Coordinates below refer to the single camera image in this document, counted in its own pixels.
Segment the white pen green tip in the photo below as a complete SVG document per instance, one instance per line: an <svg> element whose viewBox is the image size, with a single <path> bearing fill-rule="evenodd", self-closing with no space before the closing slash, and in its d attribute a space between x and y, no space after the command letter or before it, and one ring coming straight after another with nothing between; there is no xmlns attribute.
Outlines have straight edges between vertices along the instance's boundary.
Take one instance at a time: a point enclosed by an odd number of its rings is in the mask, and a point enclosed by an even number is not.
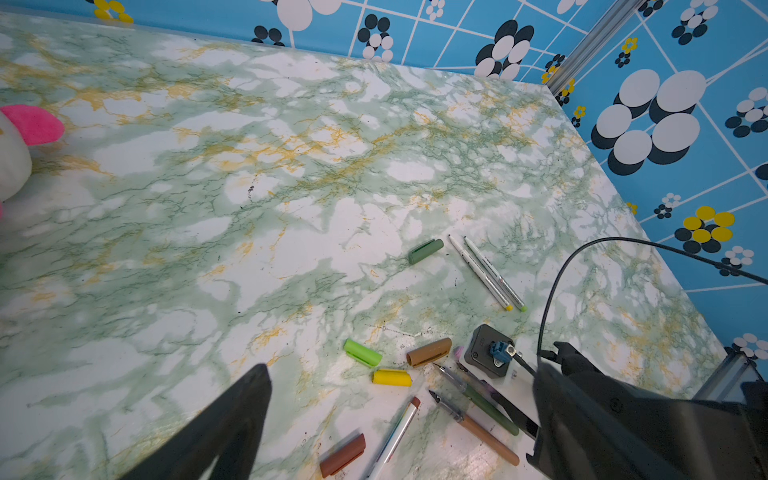
<svg viewBox="0 0 768 480"><path fill-rule="evenodd" d="M504 279L504 277L490 262L490 260L480 251L479 247L467 236L464 236L463 239L472 254L480 262L490 277L496 282L502 293L506 296L509 303L521 312L526 312L527 306L523 302L522 298L512 289L509 283Z"/></svg>

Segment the light green pen cap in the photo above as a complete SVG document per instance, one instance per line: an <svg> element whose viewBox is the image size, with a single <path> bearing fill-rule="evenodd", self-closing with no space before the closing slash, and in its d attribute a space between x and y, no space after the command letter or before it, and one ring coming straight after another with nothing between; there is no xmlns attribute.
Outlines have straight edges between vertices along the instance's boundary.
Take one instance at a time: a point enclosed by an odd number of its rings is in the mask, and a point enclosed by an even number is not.
<svg viewBox="0 0 768 480"><path fill-rule="evenodd" d="M352 339L347 339L345 341L343 349L350 358L369 368L376 368L382 360L382 355L380 353L371 350Z"/></svg>

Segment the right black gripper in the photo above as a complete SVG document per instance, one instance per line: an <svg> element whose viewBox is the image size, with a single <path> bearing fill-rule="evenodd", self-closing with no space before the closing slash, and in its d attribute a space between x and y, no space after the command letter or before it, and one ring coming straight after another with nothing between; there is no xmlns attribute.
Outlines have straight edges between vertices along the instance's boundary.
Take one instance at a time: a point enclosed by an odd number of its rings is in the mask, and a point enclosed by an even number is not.
<svg viewBox="0 0 768 480"><path fill-rule="evenodd" d="M616 380L567 342L534 377L528 462L550 479L764 479L767 382L733 349L693 398Z"/></svg>

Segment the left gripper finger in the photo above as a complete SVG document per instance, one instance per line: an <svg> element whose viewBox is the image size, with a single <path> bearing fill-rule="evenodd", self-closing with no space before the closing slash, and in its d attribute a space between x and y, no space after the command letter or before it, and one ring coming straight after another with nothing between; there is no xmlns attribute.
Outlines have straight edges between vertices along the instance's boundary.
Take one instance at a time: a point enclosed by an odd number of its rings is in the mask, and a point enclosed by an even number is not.
<svg viewBox="0 0 768 480"><path fill-rule="evenodd" d="M172 438L125 473L125 479L247 479L253 469L272 394L257 364Z"/></svg>

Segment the pink gel pen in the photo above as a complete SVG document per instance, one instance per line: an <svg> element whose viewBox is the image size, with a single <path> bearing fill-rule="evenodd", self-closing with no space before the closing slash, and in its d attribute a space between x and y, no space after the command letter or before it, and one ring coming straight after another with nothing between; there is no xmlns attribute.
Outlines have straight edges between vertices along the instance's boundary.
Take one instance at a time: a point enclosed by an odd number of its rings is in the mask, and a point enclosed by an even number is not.
<svg viewBox="0 0 768 480"><path fill-rule="evenodd" d="M497 391L491 384L485 380L479 379L462 362L464 347L454 348L453 357L459 370L461 370L469 379L474 387L478 387L481 394L490 401L495 407L500 407L506 412L509 419L519 427L526 435L535 440L538 434L539 426L528 417L523 411L512 404L505 396Z"/></svg>

